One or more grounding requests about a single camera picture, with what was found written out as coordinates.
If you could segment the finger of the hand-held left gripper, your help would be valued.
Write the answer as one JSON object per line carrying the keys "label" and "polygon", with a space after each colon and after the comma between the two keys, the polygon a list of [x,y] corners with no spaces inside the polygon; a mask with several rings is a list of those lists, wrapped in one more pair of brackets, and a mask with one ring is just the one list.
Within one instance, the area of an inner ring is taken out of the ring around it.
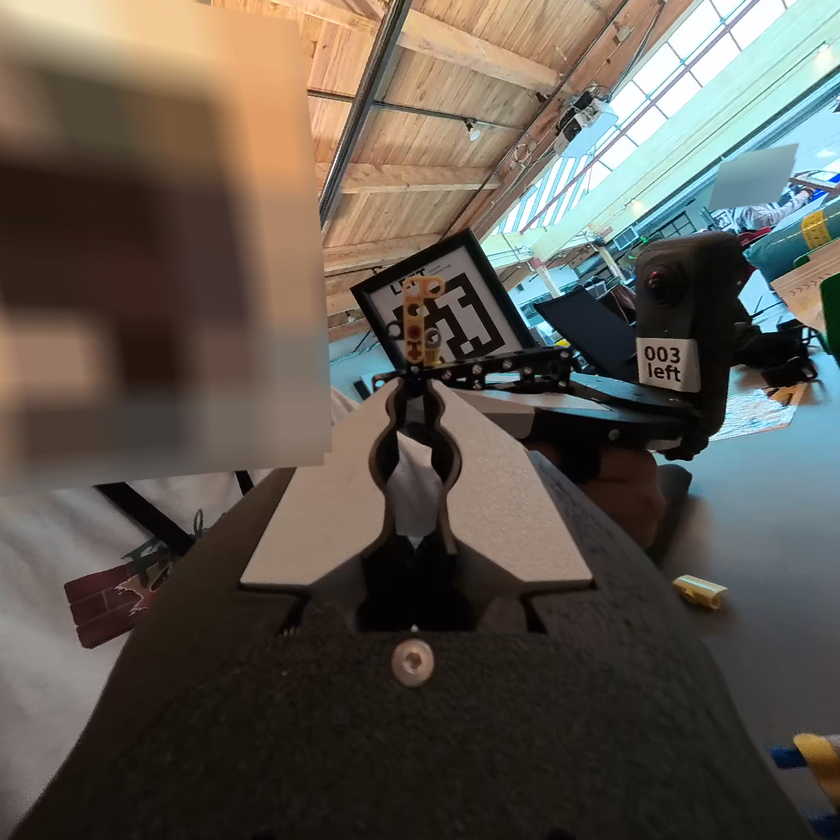
{"label": "finger of the hand-held left gripper", "polygon": [[529,436],[538,409],[567,413],[595,412],[597,416],[616,414],[616,409],[610,406],[564,393],[523,394],[462,389],[455,389],[455,393],[514,438]]}

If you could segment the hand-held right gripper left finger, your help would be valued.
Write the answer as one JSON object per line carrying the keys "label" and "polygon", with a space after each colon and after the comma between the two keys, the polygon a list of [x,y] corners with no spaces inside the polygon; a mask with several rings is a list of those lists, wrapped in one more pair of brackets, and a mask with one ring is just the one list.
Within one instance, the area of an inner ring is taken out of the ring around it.
{"label": "hand-held right gripper left finger", "polygon": [[321,466],[295,470],[240,576],[243,591],[313,599],[334,608],[349,630],[364,630],[366,560],[408,554],[385,491],[399,460],[403,386],[403,379],[382,385],[333,427]]}

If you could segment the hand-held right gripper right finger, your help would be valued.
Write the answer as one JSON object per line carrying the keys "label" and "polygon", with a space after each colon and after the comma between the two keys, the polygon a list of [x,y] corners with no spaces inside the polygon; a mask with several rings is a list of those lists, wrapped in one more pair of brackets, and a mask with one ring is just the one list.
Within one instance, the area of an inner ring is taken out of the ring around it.
{"label": "hand-held right gripper right finger", "polygon": [[498,598],[589,588],[593,574],[520,439],[442,382],[428,383],[424,404],[453,455],[438,526],[476,616]]}

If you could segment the long black holed lego beam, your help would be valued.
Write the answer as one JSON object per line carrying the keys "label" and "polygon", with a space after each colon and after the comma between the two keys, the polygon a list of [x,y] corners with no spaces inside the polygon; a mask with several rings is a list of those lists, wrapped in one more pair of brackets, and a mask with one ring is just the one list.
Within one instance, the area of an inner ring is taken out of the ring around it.
{"label": "long black holed lego beam", "polygon": [[436,365],[408,364],[400,371],[375,375],[371,392],[398,380],[409,396],[421,396],[432,381],[466,392],[561,393],[570,385],[572,362],[571,349],[552,346]]}

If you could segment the yellow black lego subassembly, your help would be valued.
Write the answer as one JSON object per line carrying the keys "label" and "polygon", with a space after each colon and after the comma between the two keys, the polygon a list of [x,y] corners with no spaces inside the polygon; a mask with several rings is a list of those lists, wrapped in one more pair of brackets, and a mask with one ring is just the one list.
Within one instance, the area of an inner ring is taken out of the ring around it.
{"label": "yellow black lego subassembly", "polygon": [[388,338],[402,345],[402,363],[394,363],[398,372],[437,381],[449,374],[442,362],[442,334],[427,323],[429,305],[445,293],[446,285],[440,276],[414,275],[402,280],[402,319],[386,324]]}

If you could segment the pale yellow lego connector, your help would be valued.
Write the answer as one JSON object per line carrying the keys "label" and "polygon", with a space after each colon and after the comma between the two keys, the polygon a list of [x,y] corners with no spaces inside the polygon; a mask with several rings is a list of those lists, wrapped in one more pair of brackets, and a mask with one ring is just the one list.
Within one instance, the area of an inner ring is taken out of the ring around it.
{"label": "pale yellow lego connector", "polygon": [[687,602],[716,611],[722,606],[723,596],[728,588],[691,574],[682,574],[672,581],[678,594]]}

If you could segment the person's left hand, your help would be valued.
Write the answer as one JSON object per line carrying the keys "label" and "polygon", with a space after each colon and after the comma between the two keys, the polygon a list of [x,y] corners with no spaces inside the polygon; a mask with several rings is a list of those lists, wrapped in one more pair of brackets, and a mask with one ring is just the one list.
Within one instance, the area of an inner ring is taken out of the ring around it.
{"label": "person's left hand", "polygon": [[593,444],[526,443],[570,479],[643,549],[666,514],[654,457],[645,450]]}

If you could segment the dark monitor screen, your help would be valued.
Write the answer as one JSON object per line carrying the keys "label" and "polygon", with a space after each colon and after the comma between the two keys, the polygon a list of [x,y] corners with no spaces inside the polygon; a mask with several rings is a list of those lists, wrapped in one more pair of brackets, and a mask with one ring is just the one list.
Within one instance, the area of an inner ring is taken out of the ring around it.
{"label": "dark monitor screen", "polygon": [[534,308],[599,375],[637,382],[635,327],[588,290],[577,288]]}

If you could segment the black framed marker sign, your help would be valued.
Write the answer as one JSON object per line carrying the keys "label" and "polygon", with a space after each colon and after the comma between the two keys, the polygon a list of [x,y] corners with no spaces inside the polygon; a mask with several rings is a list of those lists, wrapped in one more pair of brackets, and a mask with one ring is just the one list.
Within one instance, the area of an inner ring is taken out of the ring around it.
{"label": "black framed marker sign", "polygon": [[397,370],[406,366],[403,342],[392,337],[387,326],[403,320],[403,281],[420,276],[445,281],[443,295],[429,304],[427,315],[427,323],[441,334],[444,362],[538,346],[476,236],[466,230],[352,287],[358,308]]}

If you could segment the white papers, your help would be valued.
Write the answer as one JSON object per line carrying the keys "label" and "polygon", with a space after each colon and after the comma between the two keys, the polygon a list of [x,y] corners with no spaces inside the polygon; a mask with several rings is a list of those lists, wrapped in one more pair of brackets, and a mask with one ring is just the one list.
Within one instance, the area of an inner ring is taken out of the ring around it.
{"label": "white papers", "polygon": [[806,327],[826,332],[821,286],[839,270],[838,255],[812,255],[801,266],[771,282],[791,314]]}

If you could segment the teal rolled mat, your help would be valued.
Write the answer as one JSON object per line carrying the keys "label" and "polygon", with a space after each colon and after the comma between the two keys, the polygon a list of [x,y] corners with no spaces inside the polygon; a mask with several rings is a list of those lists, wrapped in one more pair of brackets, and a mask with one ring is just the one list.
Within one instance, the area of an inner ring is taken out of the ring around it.
{"label": "teal rolled mat", "polygon": [[839,198],[806,205],[757,239],[745,252],[747,261],[767,281],[793,270],[799,258],[839,237]]}

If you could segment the ceiling mounted device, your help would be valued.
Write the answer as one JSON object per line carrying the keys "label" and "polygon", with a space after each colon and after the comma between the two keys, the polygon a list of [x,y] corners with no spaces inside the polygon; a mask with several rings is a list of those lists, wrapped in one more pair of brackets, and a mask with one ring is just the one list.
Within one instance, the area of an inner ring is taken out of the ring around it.
{"label": "ceiling mounted device", "polygon": [[584,91],[563,112],[555,126],[553,151],[562,157],[578,159],[589,152],[618,122],[608,101]]}

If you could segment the grey metal ceiling pipe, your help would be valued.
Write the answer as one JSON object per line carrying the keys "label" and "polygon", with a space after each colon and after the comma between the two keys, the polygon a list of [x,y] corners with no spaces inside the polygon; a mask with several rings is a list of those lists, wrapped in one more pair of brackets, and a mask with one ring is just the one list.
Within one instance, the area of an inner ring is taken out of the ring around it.
{"label": "grey metal ceiling pipe", "polygon": [[353,97],[338,147],[321,190],[319,214],[322,232],[325,231],[333,206],[340,195],[343,177],[411,7],[411,1],[391,2],[377,30],[360,85]]}

